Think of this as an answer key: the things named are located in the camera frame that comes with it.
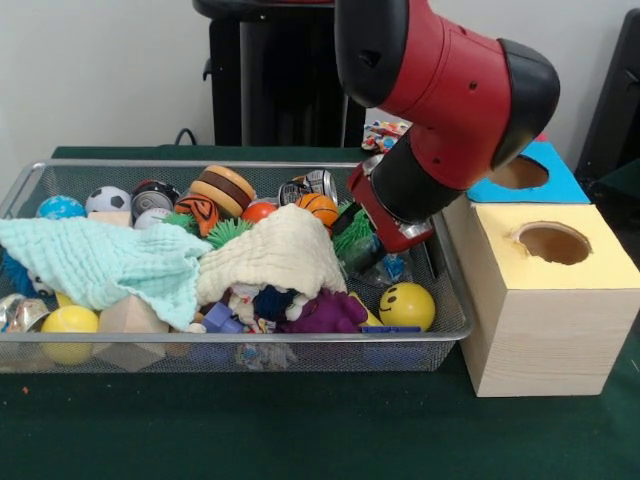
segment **orange basketball toy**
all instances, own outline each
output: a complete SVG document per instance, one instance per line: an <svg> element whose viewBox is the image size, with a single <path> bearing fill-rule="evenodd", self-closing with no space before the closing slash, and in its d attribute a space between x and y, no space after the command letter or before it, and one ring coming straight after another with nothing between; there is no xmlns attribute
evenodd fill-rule
<svg viewBox="0 0 640 480"><path fill-rule="evenodd" d="M331 233L331 227L340 216L338 206L329 197L319 193L308 193L298 199L296 205L310 211L314 217L319 218Z"/></svg>

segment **smiley face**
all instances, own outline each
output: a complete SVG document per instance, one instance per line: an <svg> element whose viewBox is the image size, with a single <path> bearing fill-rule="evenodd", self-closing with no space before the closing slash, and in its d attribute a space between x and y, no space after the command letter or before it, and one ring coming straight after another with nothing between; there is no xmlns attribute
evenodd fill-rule
<svg viewBox="0 0 640 480"><path fill-rule="evenodd" d="M380 299L380 320L389 327L420 327L426 331L435 315L433 297L415 283L394 285Z"/></svg>

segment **red robot arm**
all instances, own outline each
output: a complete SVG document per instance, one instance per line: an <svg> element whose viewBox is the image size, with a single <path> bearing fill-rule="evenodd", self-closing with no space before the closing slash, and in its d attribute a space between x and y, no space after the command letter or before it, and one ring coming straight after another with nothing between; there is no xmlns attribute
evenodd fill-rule
<svg viewBox="0 0 640 480"><path fill-rule="evenodd" d="M348 95L413 122L383 158L349 179L382 246L404 251L431 233L428 219L547 125L560 95L539 53L478 35L426 0L337 0L336 58Z"/></svg>

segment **yellow ball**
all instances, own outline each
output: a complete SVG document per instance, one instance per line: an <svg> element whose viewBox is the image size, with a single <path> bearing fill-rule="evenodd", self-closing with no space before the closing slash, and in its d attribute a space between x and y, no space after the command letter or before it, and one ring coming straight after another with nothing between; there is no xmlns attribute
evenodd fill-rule
<svg viewBox="0 0 640 480"><path fill-rule="evenodd" d="M425 332L435 317L433 297L415 283L398 283L380 299L380 320L388 327L420 327Z"/></svg>
<svg viewBox="0 0 640 480"><path fill-rule="evenodd" d="M51 313L42 325L42 333L96 333L98 316L88 308L69 305ZM42 350L54 362L78 365L91 357L90 343L42 343Z"/></svg>

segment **metal basket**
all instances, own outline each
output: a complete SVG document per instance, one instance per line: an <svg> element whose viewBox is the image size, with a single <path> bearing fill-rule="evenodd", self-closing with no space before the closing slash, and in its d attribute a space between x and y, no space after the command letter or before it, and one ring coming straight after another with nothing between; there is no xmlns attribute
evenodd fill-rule
<svg viewBox="0 0 640 480"><path fill-rule="evenodd" d="M335 176L341 201L354 164L216 162L243 175L259 196L310 170L327 168ZM116 185L131 191L157 178L185 191L208 162L47 160L25 169L0 205L0 218L30 218L40 203L64 194L84 200L97 187ZM225 335L225 334L2 334L0 372L243 372L243 371L434 371L457 340L467 337L474 312L441 216L436 235L414 248L414 281L434 296L437 315L421 334ZM383 289L354 280L356 291L373 312ZM0 295L12 293L0 277ZM86 360L78 365L51 358Z"/></svg>

